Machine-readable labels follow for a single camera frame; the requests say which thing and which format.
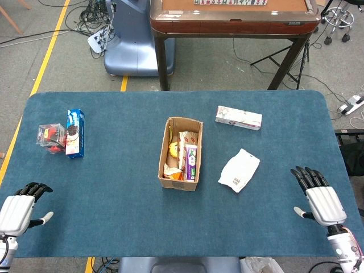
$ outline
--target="white plastic bag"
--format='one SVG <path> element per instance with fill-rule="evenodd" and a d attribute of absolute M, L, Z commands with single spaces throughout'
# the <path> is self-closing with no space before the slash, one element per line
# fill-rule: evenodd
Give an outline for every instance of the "white plastic bag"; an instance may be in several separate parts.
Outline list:
<path fill-rule="evenodd" d="M 272 257 L 246 257 L 240 264 L 242 273 L 284 273 Z"/>

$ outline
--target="brown table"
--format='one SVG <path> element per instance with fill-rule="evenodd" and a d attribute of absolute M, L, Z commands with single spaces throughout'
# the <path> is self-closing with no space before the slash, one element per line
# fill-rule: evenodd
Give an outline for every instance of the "brown table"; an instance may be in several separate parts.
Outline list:
<path fill-rule="evenodd" d="M 277 89 L 321 17 L 315 0 L 268 0 L 265 6 L 195 5 L 193 0 L 152 0 L 160 87 L 169 90 L 167 38 L 289 39 L 292 46 L 268 89 Z"/>

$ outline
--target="oreo box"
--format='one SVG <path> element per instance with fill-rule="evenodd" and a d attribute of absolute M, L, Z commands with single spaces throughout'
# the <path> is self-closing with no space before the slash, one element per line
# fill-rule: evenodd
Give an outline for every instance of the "oreo box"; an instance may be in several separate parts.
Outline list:
<path fill-rule="evenodd" d="M 67 111 L 66 155 L 70 158 L 85 156 L 84 121 L 85 115 L 80 109 Z"/>

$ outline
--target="gray object on floor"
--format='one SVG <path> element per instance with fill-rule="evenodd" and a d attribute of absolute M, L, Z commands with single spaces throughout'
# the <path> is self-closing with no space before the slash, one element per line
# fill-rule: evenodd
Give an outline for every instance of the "gray object on floor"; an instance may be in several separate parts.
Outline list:
<path fill-rule="evenodd" d="M 104 65 L 109 74 L 119 76 L 158 76 L 154 37 L 150 25 L 149 0 L 106 0 L 116 3 L 113 27 L 115 38 L 107 44 Z M 175 67 L 175 39 L 167 39 L 167 73 Z"/>
<path fill-rule="evenodd" d="M 119 273 L 241 273 L 238 257 L 122 258 Z"/>

